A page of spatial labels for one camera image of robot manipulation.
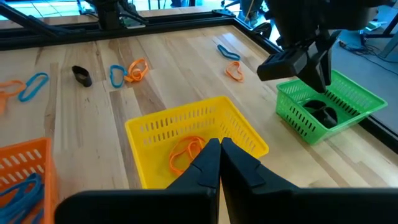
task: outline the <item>orange basket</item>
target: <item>orange basket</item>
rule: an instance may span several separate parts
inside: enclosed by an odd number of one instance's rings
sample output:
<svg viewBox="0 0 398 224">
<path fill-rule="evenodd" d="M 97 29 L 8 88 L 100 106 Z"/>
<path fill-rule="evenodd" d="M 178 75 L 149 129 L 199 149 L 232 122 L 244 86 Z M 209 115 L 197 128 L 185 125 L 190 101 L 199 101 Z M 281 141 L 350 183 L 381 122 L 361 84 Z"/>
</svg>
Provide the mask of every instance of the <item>orange basket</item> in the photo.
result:
<svg viewBox="0 0 398 224">
<path fill-rule="evenodd" d="M 0 192 L 26 180 L 32 173 L 40 174 L 44 179 L 44 201 L 36 206 L 24 220 L 30 221 L 44 206 L 42 223 L 54 223 L 54 210 L 57 204 L 57 179 L 51 156 L 51 140 L 40 138 L 0 148 Z M 0 207 L 5 206 L 14 196 L 10 194 L 0 198 Z"/>
</svg>

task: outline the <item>floor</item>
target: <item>floor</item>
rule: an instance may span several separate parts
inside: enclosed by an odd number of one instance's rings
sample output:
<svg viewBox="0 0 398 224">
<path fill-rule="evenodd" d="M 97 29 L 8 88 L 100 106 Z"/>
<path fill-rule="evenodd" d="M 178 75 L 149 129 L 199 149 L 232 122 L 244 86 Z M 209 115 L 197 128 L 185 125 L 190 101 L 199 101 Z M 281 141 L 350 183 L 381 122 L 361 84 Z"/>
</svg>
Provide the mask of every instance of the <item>floor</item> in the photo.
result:
<svg viewBox="0 0 398 224">
<path fill-rule="evenodd" d="M 34 17 L 79 15 L 76 1 L 70 2 L 10 2 L 9 6 Z"/>
<path fill-rule="evenodd" d="M 387 21 L 398 13 L 398 9 L 387 6 L 379 8 L 380 13 L 377 16 L 379 21 Z M 375 30 L 374 33 L 380 33 L 383 29 Z M 350 45 L 360 46 L 359 33 L 355 31 L 344 31 L 340 39 Z M 369 39 L 367 44 L 383 49 L 390 39 Z M 388 102 L 387 108 L 376 112 L 374 115 L 381 120 L 390 129 L 398 133 L 398 48 L 395 48 L 386 60 L 395 62 L 384 62 L 375 56 L 367 56 L 368 59 L 377 63 L 372 63 L 365 58 L 354 55 L 338 44 L 335 44 L 332 53 L 332 68 L 344 73 L 361 86 L 375 93 Z"/>
</svg>

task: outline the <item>plastic basket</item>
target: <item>plastic basket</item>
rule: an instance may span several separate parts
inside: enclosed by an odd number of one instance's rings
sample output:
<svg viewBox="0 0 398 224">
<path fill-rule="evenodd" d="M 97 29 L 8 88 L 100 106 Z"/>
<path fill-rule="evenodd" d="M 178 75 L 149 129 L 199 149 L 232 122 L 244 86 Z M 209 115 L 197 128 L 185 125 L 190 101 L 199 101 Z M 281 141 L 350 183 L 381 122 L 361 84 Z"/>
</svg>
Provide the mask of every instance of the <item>plastic basket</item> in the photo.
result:
<svg viewBox="0 0 398 224">
<path fill-rule="evenodd" d="M 30 223 L 42 206 L 44 216 L 41 222 L 53 223 L 58 193 L 55 166 L 51 156 L 51 140 L 40 138 L 0 148 L 0 192 L 22 182 L 34 172 L 44 178 L 44 205 L 36 207 L 24 223 Z M 0 207 L 7 204 L 13 196 L 7 194 L 0 198 Z"/>
<path fill-rule="evenodd" d="M 309 144 L 316 144 L 352 124 L 360 122 L 367 115 L 387 103 L 367 91 L 340 72 L 331 71 L 331 85 L 325 94 L 317 93 L 301 80 L 292 80 L 277 85 L 276 111 Z M 326 128 L 314 118 L 303 105 L 310 100 L 320 100 L 337 113 L 338 125 Z"/>
<path fill-rule="evenodd" d="M 181 138 L 232 138 L 239 147 L 259 158 L 267 144 L 225 96 L 148 114 L 126 122 L 134 160 L 144 189 L 164 189 L 177 176 L 169 169 L 169 154 Z M 176 162 L 189 165 L 188 157 Z"/>
</svg>

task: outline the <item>wood grain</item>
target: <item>wood grain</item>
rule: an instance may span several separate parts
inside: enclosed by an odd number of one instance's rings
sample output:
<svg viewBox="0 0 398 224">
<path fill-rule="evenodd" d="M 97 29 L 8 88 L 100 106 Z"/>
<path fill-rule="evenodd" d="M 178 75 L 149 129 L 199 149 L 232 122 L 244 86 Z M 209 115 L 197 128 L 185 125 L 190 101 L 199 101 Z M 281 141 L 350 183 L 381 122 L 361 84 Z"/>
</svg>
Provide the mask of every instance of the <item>wood grain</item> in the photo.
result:
<svg viewBox="0 0 398 224">
<path fill-rule="evenodd" d="M 224 74 L 230 61 L 217 51 L 217 44 L 242 56 L 243 83 Z M 268 143 L 270 151 L 261 162 L 294 184 L 397 187 L 398 156 L 360 126 L 309 146 L 276 115 L 275 85 L 286 80 L 260 82 L 256 68 L 268 56 L 232 26 L 0 52 L 0 82 L 28 80 L 35 72 L 50 75 L 48 84 L 31 101 L 9 99 L 0 116 L 0 147 L 42 136 L 52 138 L 60 198 L 88 189 L 137 189 L 141 185 L 124 123 L 226 95 Z M 113 88 L 109 66 L 128 67 L 142 57 L 150 66 L 145 79 Z M 90 71 L 91 87 L 75 81 L 73 65 Z M 220 203 L 220 223 L 228 223 L 224 202 Z"/>
<path fill-rule="evenodd" d="M 201 6 L 201 7 L 184 7 L 184 8 L 175 8 L 175 9 L 138 11 L 138 14 L 143 17 L 149 17 L 149 16 L 166 16 L 166 15 L 174 15 L 181 13 L 205 12 L 211 10 L 212 8 L 210 7 Z M 98 20 L 93 16 L 85 16 L 85 15 L 45 17 L 38 19 L 50 25 L 77 24 L 85 22 L 96 22 Z M 10 20 L 0 21 L 0 29 L 13 29 L 13 28 L 21 28 L 21 26 Z"/>
</svg>

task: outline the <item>yellow basket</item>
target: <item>yellow basket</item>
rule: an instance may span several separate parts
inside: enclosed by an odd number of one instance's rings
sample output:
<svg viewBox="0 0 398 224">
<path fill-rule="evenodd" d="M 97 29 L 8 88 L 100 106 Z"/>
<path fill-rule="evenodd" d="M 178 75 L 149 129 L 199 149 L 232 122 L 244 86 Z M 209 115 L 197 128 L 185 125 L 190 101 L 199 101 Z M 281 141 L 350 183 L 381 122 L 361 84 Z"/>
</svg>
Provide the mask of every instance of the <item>yellow basket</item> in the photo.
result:
<svg viewBox="0 0 398 224">
<path fill-rule="evenodd" d="M 200 136 L 206 143 L 229 137 L 255 158 L 268 153 L 268 145 L 226 96 L 130 119 L 126 131 L 144 189 L 165 189 L 177 178 L 169 154 L 186 136 Z M 188 156 L 181 156 L 175 165 L 189 163 Z"/>
</svg>

